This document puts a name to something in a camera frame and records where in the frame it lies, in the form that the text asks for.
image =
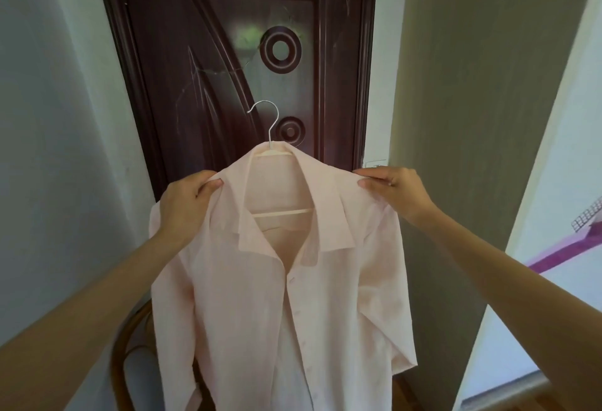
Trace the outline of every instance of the door frame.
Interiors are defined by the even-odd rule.
[[[167,180],[159,137],[156,132],[155,120],[128,12],[128,0],[103,0],[103,2],[107,10],[107,17],[115,41],[119,64],[124,75],[150,183],[155,200],[159,200],[169,181]],[[364,156],[370,63],[372,61],[374,2],[375,0],[362,0],[359,60],[357,64],[355,127],[353,131],[354,168],[361,167]]]

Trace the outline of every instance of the pink shirt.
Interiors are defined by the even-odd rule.
[[[214,177],[152,286],[166,409],[198,401],[196,357],[218,411],[390,410],[391,375],[416,365],[398,217],[358,176],[273,144],[292,155],[252,157],[263,143]]]

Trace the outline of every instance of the clothes hanger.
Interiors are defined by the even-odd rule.
[[[276,106],[275,103],[273,103],[271,100],[258,100],[257,102],[255,102],[252,107],[249,109],[249,111],[247,113],[251,113],[253,111],[253,108],[255,108],[255,105],[257,105],[258,103],[261,102],[268,102],[271,103],[272,105],[274,105],[274,108],[276,109],[276,120],[272,123],[272,125],[270,126],[270,128],[267,131],[267,138],[268,141],[270,143],[270,149],[263,151],[262,153],[258,153],[256,155],[253,156],[253,158],[255,157],[263,157],[263,156],[292,156],[293,154],[288,152],[288,151],[279,151],[279,150],[275,150],[272,149],[272,127],[274,127],[276,125],[276,123],[278,122],[278,118],[280,118],[280,111],[278,110],[278,107]],[[272,217],[272,216],[284,216],[284,215],[300,215],[302,213],[311,213],[312,211],[314,211],[313,208],[305,208],[305,209],[301,209],[301,210],[288,210],[288,211],[274,211],[274,212],[267,212],[267,213],[257,213],[254,214],[253,217],[254,218],[267,218],[267,217]]]

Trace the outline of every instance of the forearm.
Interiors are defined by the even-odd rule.
[[[0,348],[0,408],[62,410],[180,245],[155,236]]]
[[[576,410],[602,403],[602,313],[436,210],[419,225]]]

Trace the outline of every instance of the baseboard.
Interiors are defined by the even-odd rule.
[[[551,385],[548,378],[541,371],[535,371],[490,391],[467,398],[460,405],[459,411],[506,409],[549,389],[551,389]]]

